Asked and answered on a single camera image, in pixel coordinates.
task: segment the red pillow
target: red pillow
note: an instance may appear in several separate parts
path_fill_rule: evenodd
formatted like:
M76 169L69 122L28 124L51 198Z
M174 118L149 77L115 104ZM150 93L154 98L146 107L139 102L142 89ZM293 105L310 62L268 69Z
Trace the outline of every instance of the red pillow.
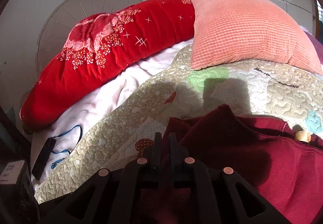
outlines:
M127 66L194 36L190 0L148 0L80 21L42 71L21 119L32 131L53 123L82 97Z

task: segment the bedding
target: bedding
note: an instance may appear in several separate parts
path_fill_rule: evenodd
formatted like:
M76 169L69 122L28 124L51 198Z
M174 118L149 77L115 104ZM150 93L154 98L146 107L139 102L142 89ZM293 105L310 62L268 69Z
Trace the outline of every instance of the bedding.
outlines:
M237 117L227 105L199 118L169 119L161 142L162 184L158 190L141 193L138 216L143 223L198 223L190 190L167 185L170 132L195 160L213 169L233 168L290 223L323 223L323 216L312 221L323 205L323 186L318 185L323 182L323 140L313 135L309 144L300 143L285 121ZM213 223L238 223L226 220Z
M83 132L88 132L105 115L120 106L138 86L169 67L178 51L192 43L193 39L175 44L129 66L115 79L94 90L67 109L48 129L35 132L31 144L31 168L49 137L70 130L75 125L81 125ZM79 136L80 130L75 129L63 137L56 138L54 151L59 152L65 149L72 151ZM31 176L35 190L52 172L51 164L64 157L66 157L66 153L51 154L40 180L37 181L33 175Z
M312 36L312 34L310 34L309 32L306 32L306 35L308 36L308 38L311 40L316 53L318 54L318 57L320 59L321 64L323 64L323 45L314 37Z
M315 74L315 76L316 76L319 80L322 80L322 81L323 81L323 75Z
M31 131L46 128L128 66L192 38L194 19L190 0L147 0L80 21L29 93L23 123Z
M296 21L269 0L192 0L191 67L242 59L288 63L323 75L313 44Z
M73 152L39 185L39 203L77 189L100 168L123 168L140 151L136 143L165 132L170 117L203 116L221 104L235 115L274 116L323 137L323 81L284 63L241 60L195 71L192 46L171 66L139 86L96 123Z

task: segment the white star print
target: white star print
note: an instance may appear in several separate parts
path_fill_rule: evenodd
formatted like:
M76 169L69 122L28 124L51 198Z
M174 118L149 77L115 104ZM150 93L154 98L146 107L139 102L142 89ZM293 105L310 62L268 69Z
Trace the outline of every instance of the white star print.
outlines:
M128 34L128 32L125 34L125 35L123 35L123 36L126 36L127 37L127 39L128 39L128 36L130 36L129 34Z
M137 36L136 36L136 38L137 38L138 41L137 41L137 43L135 43L135 45L140 43L140 46L145 45L147 47L147 45L145 43L147 39L145 39L145 40L143 40L143 38L139 39Z

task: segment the window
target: window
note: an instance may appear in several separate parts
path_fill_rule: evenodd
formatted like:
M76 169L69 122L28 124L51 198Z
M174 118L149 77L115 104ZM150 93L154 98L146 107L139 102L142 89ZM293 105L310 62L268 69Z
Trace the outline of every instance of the window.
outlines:
M319 20L321 22L323 22L323 9L322 6L320 5L319 1L316 0L316 2L318 3L318 10L319 10Z

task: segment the copper rivet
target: copper rivet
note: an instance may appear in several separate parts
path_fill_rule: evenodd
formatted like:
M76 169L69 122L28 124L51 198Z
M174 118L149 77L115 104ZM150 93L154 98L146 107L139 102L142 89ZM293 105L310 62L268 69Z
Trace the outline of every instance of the copper rivet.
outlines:
M195 162L195 159L192 157L187 157L186 159L184 159L186 164L193 164Z
M225 174L227 174L227 175L231 175L231 174L233 173L233 169L232 169L232 168L230 168L230 167L225 167L225 168L223 169L223 172L224 172Z
M144 158L144 157L141 157L141 158L137 159L137 163L138 163L139 165L146 164L146 163L147 163L147 159L146 159L146 158Z
M105 177L108 174L109 174L109 170L107 170L107 169L100 169L100 171L99 171L100 177Z

